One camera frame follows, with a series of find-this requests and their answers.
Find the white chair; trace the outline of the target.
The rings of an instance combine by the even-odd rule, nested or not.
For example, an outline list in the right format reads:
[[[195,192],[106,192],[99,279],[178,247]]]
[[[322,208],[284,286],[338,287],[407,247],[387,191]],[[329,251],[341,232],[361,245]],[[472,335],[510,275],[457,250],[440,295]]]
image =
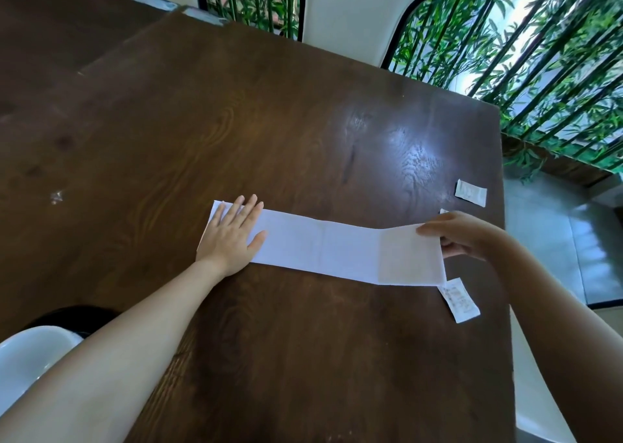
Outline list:
[[[301,0],[299,41],[382,67],[401,29],[423,1]]]
[[[55,326],[25,329],[0,343],[0,417],[83,338]]]

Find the person's left forearm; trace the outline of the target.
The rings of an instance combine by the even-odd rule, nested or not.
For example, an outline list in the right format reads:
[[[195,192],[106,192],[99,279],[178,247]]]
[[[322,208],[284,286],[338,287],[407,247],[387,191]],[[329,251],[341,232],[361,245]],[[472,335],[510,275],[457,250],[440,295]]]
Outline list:
[[[0,443],[123,443],[214,286],[199,260],[84,340],[0,417]]]

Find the person's left hand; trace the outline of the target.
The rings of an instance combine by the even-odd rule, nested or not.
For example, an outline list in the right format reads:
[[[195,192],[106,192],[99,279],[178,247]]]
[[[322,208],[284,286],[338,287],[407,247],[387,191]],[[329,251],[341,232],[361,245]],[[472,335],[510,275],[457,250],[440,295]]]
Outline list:
[[[238,273],[256,256],[247,252],[247,246],[254,237],[251,235],[253,228],[263,211],[263,202],[258,197],[253,213],[242,228],[237,227],[238,210],[249,199],[239,196],[231,205],[227,204],[219,226],[209,226],[207,223],[199,243],[196,263],[205,271],[211,283],[218,283]]]

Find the brown wooden planter box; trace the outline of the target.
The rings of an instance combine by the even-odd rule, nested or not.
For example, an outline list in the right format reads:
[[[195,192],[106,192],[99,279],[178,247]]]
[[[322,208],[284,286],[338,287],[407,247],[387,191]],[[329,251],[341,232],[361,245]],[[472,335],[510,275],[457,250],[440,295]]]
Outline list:
[[[551,153],[545,148],[501,133],[504,165],[519,168],[519,178],[533,181],[539,173],[569,181],[580,187],[592,187],[609,178],[613,172],[575,160],[569,156]]]

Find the person's right forearm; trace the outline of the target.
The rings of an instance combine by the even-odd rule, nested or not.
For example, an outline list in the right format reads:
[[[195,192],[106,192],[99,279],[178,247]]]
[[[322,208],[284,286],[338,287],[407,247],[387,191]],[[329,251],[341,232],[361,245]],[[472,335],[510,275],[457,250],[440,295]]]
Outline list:
[[[623,443],[623,337],[506,232],[483,250],[576,442]]]

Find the white table edge sticker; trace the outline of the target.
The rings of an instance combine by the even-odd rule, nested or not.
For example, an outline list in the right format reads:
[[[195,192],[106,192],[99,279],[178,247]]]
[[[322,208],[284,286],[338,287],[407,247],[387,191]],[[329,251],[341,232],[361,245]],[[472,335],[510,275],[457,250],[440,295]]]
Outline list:
[[[229,20],[227,18],[212,14],[209,11],[199,9],[198,7],[187,6],[184,8],[183,14],[199,21],[203,21],[219,27],[222,27],[229,23]]]
[[[168,0],[132,0],[132,1],[144,4],[144,5],[148,5],[150,7],[153,7],[161,11],[165,11],[165,12],[172,12],[179,7],[177,3],[174,3]]]

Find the long white paper strip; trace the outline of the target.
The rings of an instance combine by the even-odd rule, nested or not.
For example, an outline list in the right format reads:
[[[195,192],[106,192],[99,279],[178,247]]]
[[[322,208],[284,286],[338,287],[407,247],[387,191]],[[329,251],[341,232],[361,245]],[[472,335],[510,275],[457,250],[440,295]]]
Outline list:
[[[247,241],[268,236],[252,259],[375,285],[441,287],[447,276],[438,237],[419,224],[373,229],[263,209]]]

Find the person's right hand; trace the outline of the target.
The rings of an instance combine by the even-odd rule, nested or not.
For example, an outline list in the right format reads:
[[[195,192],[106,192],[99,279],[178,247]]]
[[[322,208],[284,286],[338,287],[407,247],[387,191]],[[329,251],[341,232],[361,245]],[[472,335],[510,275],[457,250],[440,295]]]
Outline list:
[[[454,219],[455,222],[454,237],[431,237],[438,238],[443,259],[470,256],[486,260],[489,251],[508,237],[505,230],[464,212],[447,212],[432,220],[437,219]]]

